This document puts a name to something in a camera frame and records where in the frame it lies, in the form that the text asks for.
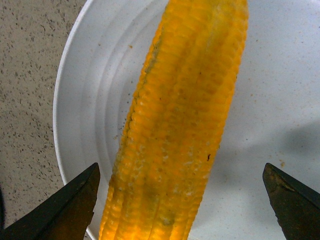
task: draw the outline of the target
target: corn on the cob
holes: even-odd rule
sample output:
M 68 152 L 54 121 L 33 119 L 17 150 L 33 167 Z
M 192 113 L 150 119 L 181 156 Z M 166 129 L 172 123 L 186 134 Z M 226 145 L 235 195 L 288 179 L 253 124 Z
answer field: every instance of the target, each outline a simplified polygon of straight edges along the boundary
M 101 240 L 186 240 L 234 93 L 246 0 L 169 0 L 127 115 Z

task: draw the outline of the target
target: food crumb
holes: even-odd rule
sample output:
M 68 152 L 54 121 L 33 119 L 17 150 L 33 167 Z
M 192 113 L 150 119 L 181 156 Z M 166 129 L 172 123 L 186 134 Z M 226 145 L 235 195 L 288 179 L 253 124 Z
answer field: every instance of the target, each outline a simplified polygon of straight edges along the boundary
M 280 159 L 279 161 L 280 161 L 281 168 L 283 168 L 286 163 L 285 163 L 283 160 L 281 160 L 281 159 Z

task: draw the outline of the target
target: yellow corn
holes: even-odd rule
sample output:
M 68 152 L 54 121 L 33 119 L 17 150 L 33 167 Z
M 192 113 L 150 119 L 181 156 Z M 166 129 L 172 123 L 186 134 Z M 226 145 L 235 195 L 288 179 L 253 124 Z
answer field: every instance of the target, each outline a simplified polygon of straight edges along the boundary
M 234 93 L 246 0 L 169 0 L 121 138 L 100 240 L 186 240 Z

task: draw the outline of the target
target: granite countertop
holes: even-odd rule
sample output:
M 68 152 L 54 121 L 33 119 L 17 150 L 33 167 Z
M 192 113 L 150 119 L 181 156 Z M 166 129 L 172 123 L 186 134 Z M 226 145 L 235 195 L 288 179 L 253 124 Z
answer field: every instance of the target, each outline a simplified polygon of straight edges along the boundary
M 84 3 L 1 3 L 0 186 L 5 227 L 63 186 L 54 147 L 53 98 L 60 58 Z

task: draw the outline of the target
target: white plate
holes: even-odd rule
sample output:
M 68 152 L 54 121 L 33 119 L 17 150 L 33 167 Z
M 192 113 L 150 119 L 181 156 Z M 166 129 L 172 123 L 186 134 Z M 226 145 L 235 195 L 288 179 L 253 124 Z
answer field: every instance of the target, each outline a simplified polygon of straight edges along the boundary
M 58 70 L 53 128 L 64 183 L 98 162 L 98 229 L 119 137 L 167 0 L 89 0 Z M 250 0 L 246 49 L 189 240 L 284 240 L 262 181 L 271 162 L 320 190 L 320 1 Z

